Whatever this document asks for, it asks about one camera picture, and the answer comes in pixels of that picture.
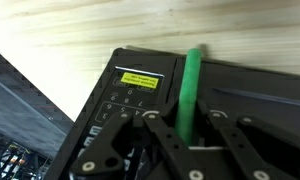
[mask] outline wood grain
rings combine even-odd
[[[0,53],[73,120],[127,45],[300,74],[300,1],[0,0]]]

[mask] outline keypad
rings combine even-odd
[[[142,116],[145,111],[152,110],[155,107],[163,77],[149,75],[159,79],[159,85],[156,89],[153,89],[121,82],[124,72],[123,70],[115,70],[112,74],[81,136],[81,147],[78,150],[78,155],[82,154],[92,143],[114,113],[129,112],[134,116]],[[130,162],[125,161],[126,169],[129,168],[129,165]]]

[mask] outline hole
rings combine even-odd
[[[107,160],[106,160],[106,166],[107,167],[114,167],[114,166],[116,166],[118,164],[118,160],[116,159],[116,158],[108,158]]]
[[[134,140],[136,140],[136,141],[141,141],[141,140],[142,140],[142,136],[141,136],[140,134],[136,134],[136,135],[134,136]]]
[[[94,164],[94,162],[91,162],[91,161],[84,163],[82,166],[83,171],[91,171],[94,168],[95,168],[95,164]]]
[[[203,180],[203,174],[198,170],[192,170],[189,173],[189,177],[191,180]]]
[[[259,180],[270,180],[270,176],[264,171],[257,170],[253,173],[253,175]]]

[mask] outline screw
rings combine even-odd
[[[270,180],[270,176],[264,172],[264,171],[254,171],[253,176],[257,179],[257,180]]]
[[[190,171],[189,177],[191,180],[204,180],[203,174],[199,170]]]
[[[243,118],[243,121],[244,122],[252,122],[252,120],[250,118],[247,118],[247,117]]]
[[[155,119],[156,116],[155,116],[154,114],[150,114],[150,115],[149,115],[149,118],[150,118],[150,119]]]
[[[126,113],[121,114],[121,117],[126,118],[126,117],[128,117],[128,114],[126,114]]]
[[[92,171],[94,169],[94,167],[95,167],[94,162],[89,161],[89,162],[86,162],[83,164],[82,170],[83,171]]]

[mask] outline green rod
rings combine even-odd
[[[190,49],[187,53],[186,64],[183,72],[175,125],[177,134],[188,146],[192,144],[192,130],[197,99],[200,65],[200,50]]]

